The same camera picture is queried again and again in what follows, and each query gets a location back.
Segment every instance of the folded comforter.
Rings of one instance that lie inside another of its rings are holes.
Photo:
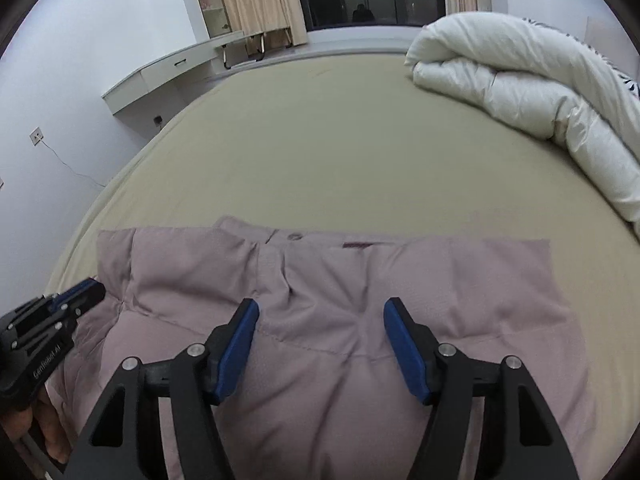
[[[539,23],[464,12],[425,26],[406,64],[416,85],[566,149],[640,237],[638,84],[601,54]]]
[[[236,478],[405,478],[430,409],[409,393],[385,335],[383,305],[399,296],[471,357],[519,355],[584,471],[595,425],[588,364],[546,241],[304,233],[223,218],[102,232],[98,265],[107,297],[79,320],[48,384],[75,431],[123,359],[173,358],[251,297],[260,319],[244,377],[215,411]],[[478,405],[473,419],[463,478],[478,453]],[[167,403],[161,423],[170,477],[180,478]]]

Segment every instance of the hand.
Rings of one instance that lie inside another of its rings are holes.
[[[30,408],[23,412],[9,412],[0,416],[0,424],[11,442],[16,443],[27,434],[34,418],[42,430],[47,454],[65,464],[71,454],[71,445],[46,389],[41,389],[38,399]]]

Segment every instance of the white desk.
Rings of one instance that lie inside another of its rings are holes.
[[[238,30],[156,59],[126,76],[107,90],[102,98],[111,113],[115,114],[187,70],[215,58],[218,55],[216,49],[222,45],[242,40],[244,37],[244,32]]]

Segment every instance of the power cord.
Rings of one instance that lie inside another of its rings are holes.
[[[41,143],[43,143],[47,148],[49,148],[53,154],[57,157],[57,159],[62,162],[62,164],[64,164],[66,167],[69,168],[69,170],[71,170],[71,173],[73,173],[74,175],[77,176],[81,176],[83,178],[88,178],[91,182],[93,182],[96,186],[101,187],[102,189],[104,189],[106,186],[104,186],[103,184],[100,184],[100,182],[97,182],[96,180],[94,180],[94,178],[92,176],[89,175],[85,175],[84,173],[78,173],[77,171],[75,171],[70,165],[68,165],[64,160],[62,160],[60,158],[60,156],[56,153],[56,150],[54,150],[51,146],[49,146],[44,140],[40,141]]]

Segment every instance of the desk drawer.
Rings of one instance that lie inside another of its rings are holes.
[[[170,56],[163,57],[155,63],[142,69],[142,79],[145,80],[149,91],[155,90],[176,76],[191,70],[216,57],[211,44],[197,44]]]

